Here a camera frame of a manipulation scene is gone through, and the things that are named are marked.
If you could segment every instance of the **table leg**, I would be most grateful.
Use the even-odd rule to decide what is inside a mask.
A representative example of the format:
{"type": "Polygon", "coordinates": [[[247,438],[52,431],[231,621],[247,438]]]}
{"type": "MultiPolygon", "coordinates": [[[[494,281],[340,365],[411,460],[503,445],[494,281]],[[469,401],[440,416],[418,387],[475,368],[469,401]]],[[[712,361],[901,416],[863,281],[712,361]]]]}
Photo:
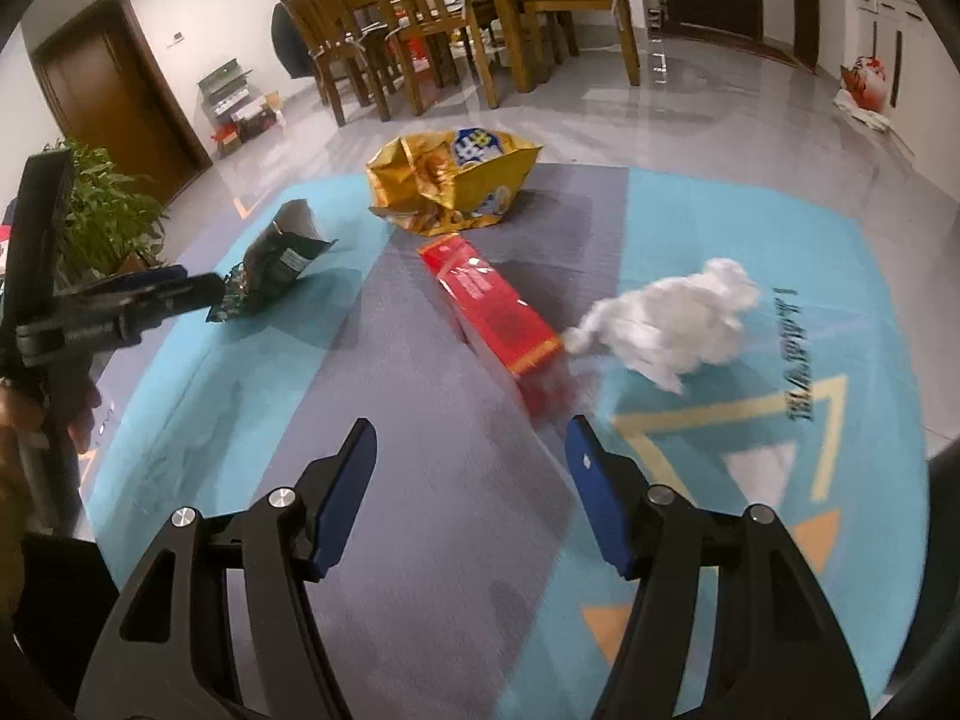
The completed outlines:
{"type": "Polygon", "coordinates": [[[530,69],[523,56],[523,31],[520,28],[520,14],[517,12],[517,0],[493,0],[496,15],[503,26],[503,39],[510,52],[511,72],[517,92],[530,92],[534,85],[530,79],[530,69]]]}

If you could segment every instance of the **crumpled white tissue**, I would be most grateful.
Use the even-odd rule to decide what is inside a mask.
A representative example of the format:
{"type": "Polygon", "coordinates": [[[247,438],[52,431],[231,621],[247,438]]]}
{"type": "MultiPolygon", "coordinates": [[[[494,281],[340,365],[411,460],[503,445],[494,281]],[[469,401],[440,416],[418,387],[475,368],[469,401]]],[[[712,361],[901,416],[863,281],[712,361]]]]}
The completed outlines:
{"type": "Polygon", "coordinates": [[[723,365],[736,358],[743,337],[737,314],[755,308],[759,298],[741,264],[717,258],[702,274],[664,278],[598,300],[578,327],[563,333],[563,345],[570,354],[583,354],[597,337],[630,370],[682,394],[681,373],[701,362],[723,365]]]}

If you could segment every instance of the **red rectangular package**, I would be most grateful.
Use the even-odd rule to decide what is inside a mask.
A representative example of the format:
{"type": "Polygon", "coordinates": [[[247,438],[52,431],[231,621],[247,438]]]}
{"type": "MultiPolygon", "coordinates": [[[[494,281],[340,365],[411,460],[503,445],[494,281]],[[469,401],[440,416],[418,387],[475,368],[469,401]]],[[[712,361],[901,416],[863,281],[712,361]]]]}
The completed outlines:
{"type": "Polygon", "coordinates": [[[464,339],[520,396],[530,418],[562,415],[571,388],[563,342],[473,245],[454,233],[419,255],[452,302],[464,339]]]}

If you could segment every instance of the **wooden chair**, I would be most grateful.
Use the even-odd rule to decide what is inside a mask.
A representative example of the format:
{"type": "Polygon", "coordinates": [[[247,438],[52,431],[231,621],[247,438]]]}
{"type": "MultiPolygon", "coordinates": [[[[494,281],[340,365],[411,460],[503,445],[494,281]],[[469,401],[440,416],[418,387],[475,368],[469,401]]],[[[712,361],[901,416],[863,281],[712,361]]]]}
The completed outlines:
{"type": "Polygon", "coordinates": [[[383,91],[392,93],[394,83],[384,50],[386,25],[363,30],[344,0],[280,0],[304,38],[317,68],[320,99],[329,100],[339,127],[347,123],[337,84],[330,70],[340,62],[347,72],[361,106],[370,105],[370,96],[383,122],[390,121],[390,109],[383,91]],[[366,74],[368,84],[364,82],[366,74]]]}
{"type": "Polygon", "coordinates": [[[493,87],[493,75],[490,72],[490,63],[487,61],[483,36],[473,9],[473,1],[458,0],[459,7],[456,8],[447,6],[443,0],[431,0],[432,7],[427,3],[427,0],[399,1],[400,7],[406,13],[404,19],[406,23],[401,23],[400,17],[397,17],[397,12],[395,12],[390,0],[377,0],[377,7],[380,11],[380,18],[389,25],[391,46],[394,48],[398,60],[400,60],[400,69],[405,78],[407,95],[410,98],[410,105],[414,114],[419,116],[424,112],[424,100],[421,98],[419,85],[416,83],[413,60],[411,60],[405,41],[411,38],[419,38],[424,41],[424,44],[428,45],[428,49],[432,45],[433,49],[430,50],[430,55],[436,60],[432,70],[435,79],[442,85],[443,67],[437,67],[436,65],[448,66],[456,79],[456,69],[453,67],[452,57],[449,53],[449,41],[450,33],[461,28],[467,28],[470,40],[473,42],[473,50],[477,57],[477,71],[479,71],[483,84],[487,105],[490,105],[490,108],[496,108],[498,103],[496,89],[493,87]]]}
{"type": "MultiPolygon", "coordinates": [[[[637,41],[634,26],[630,20],[630,2],[628,0],[520,0],[527,28],[534,44],[534,57],[539,71],[544,71],[544,41],[542,40],[539,14],[557,14],[571,10],[608,10],[613,13],[617,30],[620,33],[620,49],[627,66],[627,78],[631,86],[640,86],[640,57],[637,56],[637,41]]],[[[557,53],[556,38],[551,35],[554,53],[557,53]]]]}

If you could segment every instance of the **crumpled yellow bag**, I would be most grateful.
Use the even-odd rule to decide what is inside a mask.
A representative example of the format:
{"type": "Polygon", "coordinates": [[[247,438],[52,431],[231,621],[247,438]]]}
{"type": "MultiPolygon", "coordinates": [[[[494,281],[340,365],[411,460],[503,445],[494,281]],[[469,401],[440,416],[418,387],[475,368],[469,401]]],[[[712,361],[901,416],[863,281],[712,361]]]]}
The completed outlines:
{"type": "Polygon", "coordinates": [[[480,127],[401,135],[367,162],[370,210],[424,236],[496,224],[541,148],[480,127]]]}

